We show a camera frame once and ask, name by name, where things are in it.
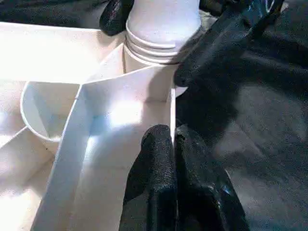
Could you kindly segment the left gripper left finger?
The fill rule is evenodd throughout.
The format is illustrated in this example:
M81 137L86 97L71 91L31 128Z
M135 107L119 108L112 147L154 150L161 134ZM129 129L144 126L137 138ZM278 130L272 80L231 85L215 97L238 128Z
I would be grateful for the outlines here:
M173 231L177 218L175 157L167 125L149 128L127 178L119 229Z

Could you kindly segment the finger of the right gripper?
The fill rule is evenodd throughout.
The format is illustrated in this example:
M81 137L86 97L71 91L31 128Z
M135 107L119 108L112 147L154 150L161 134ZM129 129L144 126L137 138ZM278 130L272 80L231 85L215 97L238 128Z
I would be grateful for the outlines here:
M174 83L186 87L229 58L240 57L279 16L282 0L227 0L224 11L180 63Z
M123 32L133 4L134 0L110 0L100 17L101 31L108 36Z

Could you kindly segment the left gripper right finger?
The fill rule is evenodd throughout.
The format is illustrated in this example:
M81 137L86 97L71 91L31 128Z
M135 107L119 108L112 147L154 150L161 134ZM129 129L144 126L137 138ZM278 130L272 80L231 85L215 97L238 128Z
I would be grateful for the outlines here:
M176 129L175 154L181 231L248 231L244 209L226 170L202 137Z

